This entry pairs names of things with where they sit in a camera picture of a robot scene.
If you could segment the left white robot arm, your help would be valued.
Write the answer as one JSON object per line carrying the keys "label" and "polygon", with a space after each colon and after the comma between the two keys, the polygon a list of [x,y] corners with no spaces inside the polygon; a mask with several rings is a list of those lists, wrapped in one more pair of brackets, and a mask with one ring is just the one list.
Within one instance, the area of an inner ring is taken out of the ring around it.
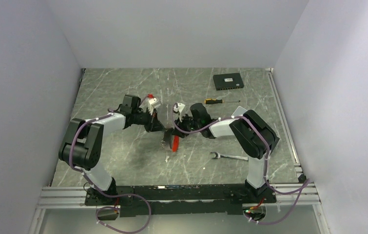
{"label": "left white robot arm", "polygon": [[125,95],[116,109],[91,119],[74,118],[69,122],[58,157],[71,169],[81,173],[98,192],[98,199],[106,205],[116,201],[116,180],[100,162],[103,138],[132,125],[144,126],[146,132],[162,132],[164,125],[157,118],[161,101],[148,94],[144,99]]}

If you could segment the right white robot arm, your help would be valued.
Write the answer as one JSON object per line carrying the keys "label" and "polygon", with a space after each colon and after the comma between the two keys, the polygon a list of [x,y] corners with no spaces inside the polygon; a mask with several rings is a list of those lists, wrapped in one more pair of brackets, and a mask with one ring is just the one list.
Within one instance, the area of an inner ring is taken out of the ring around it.
{"label": "right white robot arm", "polygon": [[172,107],[171,113],[178,114],[178,119],[173,122],[173,135],[184,138],[201,133],[208,139],[236,137],[248,156],[246,197],[251,202],[262,199],[265,194],[263,186],[268,183],[268,160],[279,141],[275,131],[254,110],[241,106],[231,116],[218,119],[211,118],[202,103],[190,107],[191,116],[182,114],[184,107],[182,103]]}

